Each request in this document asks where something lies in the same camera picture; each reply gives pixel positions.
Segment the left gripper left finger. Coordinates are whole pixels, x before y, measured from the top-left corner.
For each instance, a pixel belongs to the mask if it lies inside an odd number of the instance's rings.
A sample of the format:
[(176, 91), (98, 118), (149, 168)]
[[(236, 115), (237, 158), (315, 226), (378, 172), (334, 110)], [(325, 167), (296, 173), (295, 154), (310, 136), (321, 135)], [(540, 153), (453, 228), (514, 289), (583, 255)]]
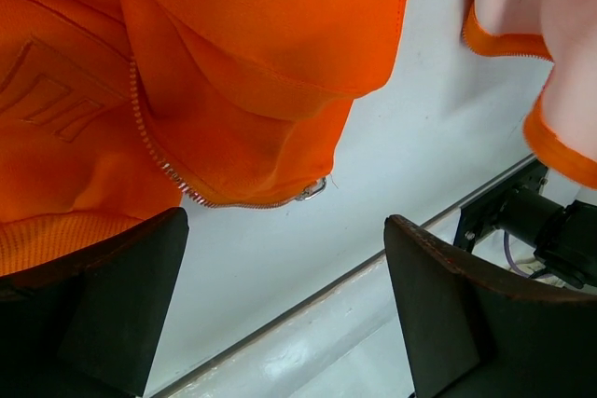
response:
[(187, 235), (187, 213), (171, 208), (2, 276), (2, 396), (143, 396)]

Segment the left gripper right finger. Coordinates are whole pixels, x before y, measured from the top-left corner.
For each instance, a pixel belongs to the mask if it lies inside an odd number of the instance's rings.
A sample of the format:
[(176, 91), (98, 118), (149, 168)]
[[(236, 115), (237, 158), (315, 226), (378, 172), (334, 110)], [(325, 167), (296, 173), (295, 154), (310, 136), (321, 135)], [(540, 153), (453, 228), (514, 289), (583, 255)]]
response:
[(596, 299), (528, 280), (400, 215), (384, 246), (419, 397), (592, 397)]

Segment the orange zip-up jacket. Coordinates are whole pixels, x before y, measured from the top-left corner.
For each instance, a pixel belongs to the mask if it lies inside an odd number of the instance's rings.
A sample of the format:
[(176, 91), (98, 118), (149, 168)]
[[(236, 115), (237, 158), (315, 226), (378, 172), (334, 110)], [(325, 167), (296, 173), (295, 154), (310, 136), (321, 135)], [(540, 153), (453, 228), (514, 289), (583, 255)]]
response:
[(409, 0), (1, 0), (1, 273), (180, 204), (273, 208), (331, 173)]

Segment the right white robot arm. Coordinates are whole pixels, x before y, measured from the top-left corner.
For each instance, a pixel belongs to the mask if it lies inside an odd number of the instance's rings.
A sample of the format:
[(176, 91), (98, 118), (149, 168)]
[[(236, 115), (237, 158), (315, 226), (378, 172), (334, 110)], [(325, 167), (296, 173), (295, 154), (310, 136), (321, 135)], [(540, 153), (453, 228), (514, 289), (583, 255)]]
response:
[(596, 207), (575, 200), (563, 207), (519, 187), (510, 191), (497, 227), (535, 249), (551, 273), (577, 289), (596, 285)]

